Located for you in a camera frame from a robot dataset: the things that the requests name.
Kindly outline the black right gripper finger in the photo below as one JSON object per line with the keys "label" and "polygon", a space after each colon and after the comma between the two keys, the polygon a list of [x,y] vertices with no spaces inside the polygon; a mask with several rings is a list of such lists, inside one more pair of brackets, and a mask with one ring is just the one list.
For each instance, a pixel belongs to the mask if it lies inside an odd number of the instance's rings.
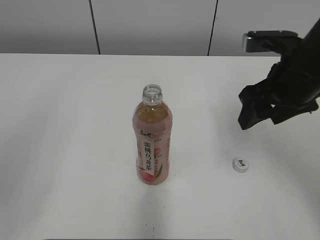
{"label": "black right gripper finger", "polygon": [[260,100],[241,100],[242,108],[238,123],[242,130],[248,130],[259,122],[271,117],[273,107]]}
{"label": "black right gripper finger", "polygon": [[268,86],[266,84],[257,83],[255,85],[247,85],[238,95],[242,104],[268,103]]}

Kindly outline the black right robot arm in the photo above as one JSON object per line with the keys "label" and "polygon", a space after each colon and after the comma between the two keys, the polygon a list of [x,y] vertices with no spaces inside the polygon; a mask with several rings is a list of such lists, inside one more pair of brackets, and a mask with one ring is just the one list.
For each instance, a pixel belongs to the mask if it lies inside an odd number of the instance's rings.
{"label": "black right robot arm", "polygon": [[271,119],[277,125],[295,116],[312,113],[320,96],[320,23],[304,38],[288,30],[249,31],[242,38],[246,53],[280,54],[267,77],[247,85],[238,95],[242,108],[238,123],[247,130]]}

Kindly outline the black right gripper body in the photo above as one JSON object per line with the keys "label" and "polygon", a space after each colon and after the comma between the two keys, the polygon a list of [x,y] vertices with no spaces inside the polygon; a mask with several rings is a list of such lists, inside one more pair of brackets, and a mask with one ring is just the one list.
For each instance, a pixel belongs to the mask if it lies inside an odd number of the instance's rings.
{"label": "black right gripper body", "polygon": [[269,119],[277,125],[304,113],[318,110],[318,67],[311,63],[283,61],[274,64],[266,79]]}

